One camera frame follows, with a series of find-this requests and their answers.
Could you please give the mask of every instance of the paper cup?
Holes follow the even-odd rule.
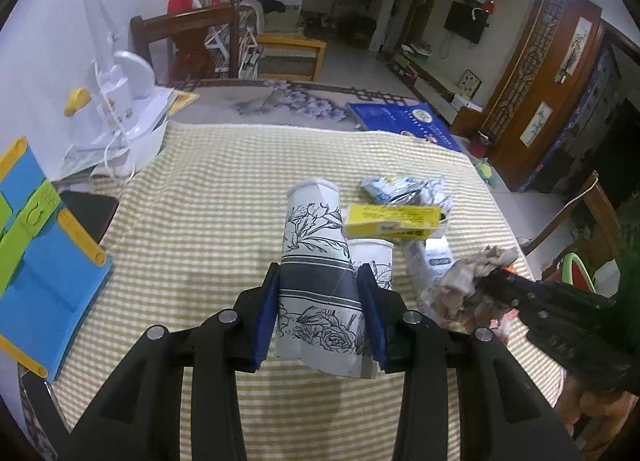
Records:
[[[378,286],[391,289],[394,244],[383,239],[351,239],[347,245],[353,269],[358,271],[362,264],[368,263]]]
[[[307,179],[291,187],[287,197],[276,356],[333,375],[373,378],[338,188],[324,179]]]

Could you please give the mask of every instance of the white cable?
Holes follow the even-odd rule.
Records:
[[[98,91],[100,91],[100,95],[102,96],[102,101],[104,102],[104,105],[105,105],[108,113],[111,115],[111,118],[113,118],[113,121],[118,126],[118,130],[113,134],[113,138],[111,138],[111,141],[108,142],[107,146],[104,148],[104,155],[102,156],[102,163],[103,163],[104,168],[106,169],[107,173],[109,174],[109,176],[113,180],[113,182],[115,182],[116,184],[118,184],[120,186],[125,186],[125,185],[129,184],[129,181],[131,181],[133,179],[133,176],[136,173],[136,162],[133,159],[133,150],[131,149],[131,143],[130,143],[129,139],[127,138],[127,133],[124,130],[124,127],[120,123],[120,120],[118,119],[118,117],[116,116],[115,112],[113,111],[113,108],[111,107],[111,102],[109,101],[109,99],[107,98],[106,94],[104,94],[104,91],[102,91],[102,88],[100,87],[100,82],[98,80],[98,66],[97,66],[97,63],[95,61],[94,61],[94,71],[95,71],[95,80],[96,80],[96,83],[98,84]],[[124,182],[120,181],[120,178],[118,178],[116,176],[115,171],[109,165],[109,160],[107,160],[107,154],[108,154],[109,147],[116,141],[118,136],[122,136],[122,139],[125,141],[126,146],[129,148],[129,158],[131,160],[131,173],[129,174],[129,177],[126,180],[124,180]]]

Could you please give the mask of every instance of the wall-mounted tv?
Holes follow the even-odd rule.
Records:
[[[453,31],[470,42],[477,44],[480,41],[482,32],[486,27],[486,19],[489,14],[480,9],[476,9],[474,20],[472,11],[474,8],[462,2],[453,2],[449,14],[444,23],[445,29]]]

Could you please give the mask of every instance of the screw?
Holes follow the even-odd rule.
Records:
[[[238,320],[238,313],[236,313],[233,309],[225,309],[218,315],[218,320],[220,320],[223,324],[232,324],[233,322]]]
[[[487,329],[486,327],[476,329],[476,338],[481,342],[489,342],[493,336],[494,334],[491,332],[491,329]]]
[[[153,326],[146,330],[146,337],[149,340],[158,340],[158,338],[162,338],[163,336],[164,328],[162,326]]]
[[[402,320],[404,320],[408,324],[417,324],[420,320],[422,320],[422,315],[417,311],[406,311],[402,315]]]

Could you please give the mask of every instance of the yellow and white tablecloth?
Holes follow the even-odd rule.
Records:
[[[340,188],[342,205],[360,198],[374,174],[443,174],[455,197],[447,238],[454,257],[486,245],[512,247],[513,232],[463,154],[386,132],[333,132],[273,125],[170,123],[163,150],[120,197],[104,238],[114,271],[70,349],[54,391],[71,425],[104,380],[152,324],[170,330],[199,325],[260,285],[278,262],[289,186],[323,177]],[[98,192],[114,194],[106,181]],[[415,298],[399,250],[393,287],[407,306]],[[517,273],[531,278],[524,258]],[[562,370],[525,338],[517,323],[509,348],[554,403]],[[450,372],[449,458],[459,457],[454,371]],[[180,449],[191,458],[191,377],[182,398]],[[338,378],[270,353],[254,375],[238,373],[238,397],[249,459],[390,459],[402,374],[375,380]]]

